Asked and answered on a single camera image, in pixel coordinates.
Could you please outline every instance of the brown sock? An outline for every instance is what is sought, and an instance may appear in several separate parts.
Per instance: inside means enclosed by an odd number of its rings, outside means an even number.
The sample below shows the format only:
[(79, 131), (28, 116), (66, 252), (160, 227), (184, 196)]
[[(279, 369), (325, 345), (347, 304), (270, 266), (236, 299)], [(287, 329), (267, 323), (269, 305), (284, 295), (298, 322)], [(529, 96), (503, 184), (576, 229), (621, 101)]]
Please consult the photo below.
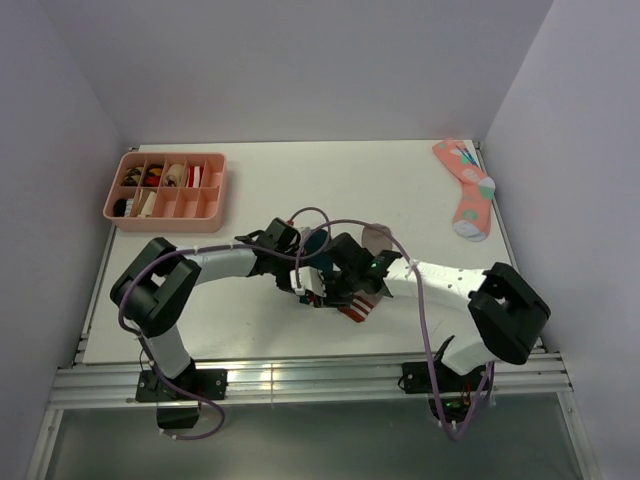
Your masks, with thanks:
[[(376, 225), (382, 230), (391, 234), (389, 227), (384, 225)], [(362, 230), (362, 246), (369, 250), (373, 256), (378, 255), (382, 250), (391, 250), (393, 245), (391, 240), (385, 237), (382, 233), (374, 230), (373, 228), (365, 227)], [(363, 291), (356, 292), (353, 297), (353, 302), (348, 307), (340, 307), (338, 310), (344, 313), (354, 322), (364, 322), (367, 315), (375, 308), (375, 306), (382, 299), (382, 295), (369, 295)]]

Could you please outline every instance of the pink storage box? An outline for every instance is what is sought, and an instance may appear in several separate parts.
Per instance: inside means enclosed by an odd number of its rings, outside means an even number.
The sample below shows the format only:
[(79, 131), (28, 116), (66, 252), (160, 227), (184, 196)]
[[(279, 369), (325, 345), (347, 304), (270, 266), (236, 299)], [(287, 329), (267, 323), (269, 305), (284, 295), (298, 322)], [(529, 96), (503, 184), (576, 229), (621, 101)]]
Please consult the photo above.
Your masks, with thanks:
[[(164, 187), (163, 180), (173, 164), (188, 167), (204, 167), (200, 186), (186, 186), (187, 175), (182, 175), (176, 187)], [(159, 187), (143, 187), (142, 179), (151, 165), (163, 165)], [(132, 167), (142, 167), (137, 187), (123, 187), (122, 181)], [(103, 214), (118, 228), (130, 232), (215, 232), (222, 226), (223, 202), (226, 194), (225, 156), (220, 153), (127, 153), (122, 160), (111, 185)], [(150, 217), (137, 217), (142, 190), (156, 193), (156, 201)], [(131, 214), (116, 217), (113, 206), (119, 199), (133, 198)]]

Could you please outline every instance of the white wall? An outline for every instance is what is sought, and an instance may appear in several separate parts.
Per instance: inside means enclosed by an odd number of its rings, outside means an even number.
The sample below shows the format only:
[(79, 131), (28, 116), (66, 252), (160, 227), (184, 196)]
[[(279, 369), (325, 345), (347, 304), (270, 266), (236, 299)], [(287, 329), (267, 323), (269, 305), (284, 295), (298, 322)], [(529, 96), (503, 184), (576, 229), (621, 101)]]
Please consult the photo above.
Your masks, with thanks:
[(75, 352), (121, 143), (37, 2), (0, 2), (0, 65), (0, 478), (13, 479)]
[(131, 144), (483, 138), (551, 0), (41, 0)]
[(603, 472), (640, 471), (640, 3), (556, 0), (486, 139)]

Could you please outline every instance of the sock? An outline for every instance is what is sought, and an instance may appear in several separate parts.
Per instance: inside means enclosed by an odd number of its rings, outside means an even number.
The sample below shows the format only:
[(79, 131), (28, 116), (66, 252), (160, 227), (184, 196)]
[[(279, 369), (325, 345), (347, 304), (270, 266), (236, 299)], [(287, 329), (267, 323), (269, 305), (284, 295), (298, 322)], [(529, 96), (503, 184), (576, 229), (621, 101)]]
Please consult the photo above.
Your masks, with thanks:
[[(376, 226), (381, 227), (382, 230), (391, 234), (391, 230), (389, 230), (388, 227), (385, 227), (384, 225)], [(369, 250), (374, 256), (378, 255), (382, 250), (391, 250), (393, 248), (391, 240), (377, 230), (368, 227), (365, 227), (362, 230), (361, 243), (362, 246)], [(354, 295), (351, 305), (348, 307), (339, 307), (338, 311), (344, 313), (354, 322), (364, 322), (367, 315), (369, 315), (376, 305), (380, 303), (380, 300), (382, 300), (382, 295), (369, 295), (360, 291)]]
[(433, 153), (462, 185), (462, 199), (453, 217), (453, 229), (473, 242), (487, 238), (491, 231), (491, 200), (495, 183), (475, 165), (463, 142), (444, 140)]

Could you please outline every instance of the gray floor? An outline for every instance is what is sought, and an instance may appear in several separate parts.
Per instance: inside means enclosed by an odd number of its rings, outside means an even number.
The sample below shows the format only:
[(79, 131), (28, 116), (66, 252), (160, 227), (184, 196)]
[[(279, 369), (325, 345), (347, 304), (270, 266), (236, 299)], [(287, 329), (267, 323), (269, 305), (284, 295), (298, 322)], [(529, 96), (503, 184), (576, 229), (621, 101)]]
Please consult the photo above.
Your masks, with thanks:
[(222, 432), (196, 442), (158, 436), (152, 410), (69, 411), (47, 478), (580, 478), (555, 395), (497, 400), (460, 444), (424, 400), (233, 407)]

